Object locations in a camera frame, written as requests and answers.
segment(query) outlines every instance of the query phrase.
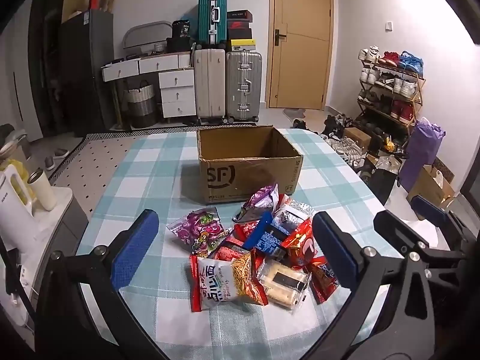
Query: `blue gripper pad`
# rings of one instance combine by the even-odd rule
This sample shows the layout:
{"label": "blue gripper pad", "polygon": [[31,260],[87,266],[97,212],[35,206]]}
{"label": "blue gripper pad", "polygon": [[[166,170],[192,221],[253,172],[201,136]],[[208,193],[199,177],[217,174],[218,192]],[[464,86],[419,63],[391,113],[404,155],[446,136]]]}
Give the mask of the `blue gripper pad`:
{"label": "blue gripper pad", "polygon": [[434,206],[420,195],[412,198],[410,206],[416,214],[423,216],[435,227],[442,227],[447,221],[447,214],[444,210]]}
{"label": "blue gripper pad", "polygon": [[340,285],[354,291],[357,288],[358,265],[335,233],[341,230],[326,212],[318,212],[312,221],[313,236],[322,249]]}
{"label": "blue gripper pad", "polygon": [[135,221],[131,225],[130,237],[112,261],[110,280],[116,291],[130,284],[148,248],[157,236],[159,225],[157,213],[152,210],[144,210],[142,214],[144,213],[146,215],[140,223]]}

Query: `silver suitcase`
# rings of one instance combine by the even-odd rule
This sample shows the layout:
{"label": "silver suitcase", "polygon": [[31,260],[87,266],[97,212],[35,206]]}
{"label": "silver suitcase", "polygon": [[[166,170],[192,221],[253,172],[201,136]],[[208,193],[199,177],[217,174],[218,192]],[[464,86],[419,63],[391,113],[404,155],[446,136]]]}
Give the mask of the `silver suitcase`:
{"label": "silver suitcase", "polygon": [[198,118],[224,118],[225,50],[195,50],[194,73]]}
{"label": "silver suitcase", "polygon": [[262,83],[262,56],[255,51],[226,54],[226,114],[235,120],[258,122]]}

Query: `suitcase handle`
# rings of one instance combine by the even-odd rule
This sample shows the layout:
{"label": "suitcase handle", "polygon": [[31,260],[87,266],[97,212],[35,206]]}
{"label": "suitcase handle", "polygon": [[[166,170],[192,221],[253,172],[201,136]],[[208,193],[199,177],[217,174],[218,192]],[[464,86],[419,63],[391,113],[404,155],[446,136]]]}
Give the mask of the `suitcase handle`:
{"label": "suitcase handle", "polygon": [[220,23],[220,7],[212,7],[212,23]]}

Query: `blue snack package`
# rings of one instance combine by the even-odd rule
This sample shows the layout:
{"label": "blue snack package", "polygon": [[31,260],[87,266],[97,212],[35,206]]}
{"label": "blue snack package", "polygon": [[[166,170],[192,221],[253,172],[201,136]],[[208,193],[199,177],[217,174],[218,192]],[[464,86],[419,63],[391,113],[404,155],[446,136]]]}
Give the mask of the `blue snack package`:
{"label": "blue snack package", "polygon": [[273,221],[271,212],[264,212],[255,230],[243,243],[243,248],[248,251],[256,248],[267,255],[281,258],[286,251],[280,244],[289,235],[287,230]]}

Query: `laundry basket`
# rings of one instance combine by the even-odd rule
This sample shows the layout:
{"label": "laundry basket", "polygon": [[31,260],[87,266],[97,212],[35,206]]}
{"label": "laundry basket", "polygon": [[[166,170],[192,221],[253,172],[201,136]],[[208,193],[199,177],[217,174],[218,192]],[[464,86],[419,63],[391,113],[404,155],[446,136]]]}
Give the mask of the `laundry basket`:
{"label": "laundry basket", "polygon": [[125,91],[131,126],[146,128],[157,123],[157,105],[153,85]]}

